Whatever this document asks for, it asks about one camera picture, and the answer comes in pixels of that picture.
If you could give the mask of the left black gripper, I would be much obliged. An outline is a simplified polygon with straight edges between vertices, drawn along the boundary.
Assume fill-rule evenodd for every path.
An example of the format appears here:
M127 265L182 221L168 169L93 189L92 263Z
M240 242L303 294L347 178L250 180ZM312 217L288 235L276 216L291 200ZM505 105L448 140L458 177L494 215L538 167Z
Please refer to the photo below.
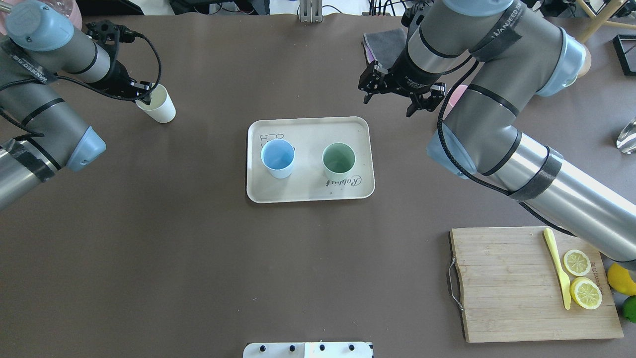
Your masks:
M108 54L110 64L104 79L92 84L94 88L103 90L113 96L128 100L141 100L146 106L152 103L150 82L137 82L129 76L125 66L117 60L120 43L132 43L135 38L145 38L124 25L118 25L109 20L87 23L87 34Z

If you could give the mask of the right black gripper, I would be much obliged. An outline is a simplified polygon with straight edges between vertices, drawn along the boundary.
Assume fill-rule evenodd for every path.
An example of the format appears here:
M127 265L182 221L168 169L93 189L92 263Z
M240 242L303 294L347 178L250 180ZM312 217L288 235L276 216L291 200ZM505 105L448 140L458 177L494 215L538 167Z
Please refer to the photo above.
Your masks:
M395 93L411 99L407 107L406 117L422 108L436 108L447 95L445 83L409 85L398 84L393 75L389 74L377 61L368 64L360 76L358 89L365 92L363 103L368 104L375 94Z

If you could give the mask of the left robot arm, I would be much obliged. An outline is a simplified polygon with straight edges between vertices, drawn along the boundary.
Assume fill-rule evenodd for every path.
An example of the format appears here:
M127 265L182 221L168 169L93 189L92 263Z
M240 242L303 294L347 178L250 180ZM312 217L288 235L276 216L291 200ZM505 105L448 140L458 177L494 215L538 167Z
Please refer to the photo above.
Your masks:
M1 116L25 131L1 145L0 201L6 208L66 167L77 172L105 151L93 127L52 88L58 72L108 98L149 102L158 82L137 82L117 60L139 33L109 21L82 33L49 4L6 3L1 39Z

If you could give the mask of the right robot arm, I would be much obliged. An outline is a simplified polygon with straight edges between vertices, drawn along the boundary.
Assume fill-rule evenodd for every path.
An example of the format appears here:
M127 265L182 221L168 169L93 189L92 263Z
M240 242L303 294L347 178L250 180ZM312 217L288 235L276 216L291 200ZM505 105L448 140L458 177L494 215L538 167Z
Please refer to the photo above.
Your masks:
M495 190L635 270L635 206L559 152L518 131L513 122L534 95L550 96L575 79L585 48L566 30L519 0L437 0L388 69L370 64L360 77L367 94L411 99L407 115L433 110L423 95L470 54L481 69L429 143L429 155Z

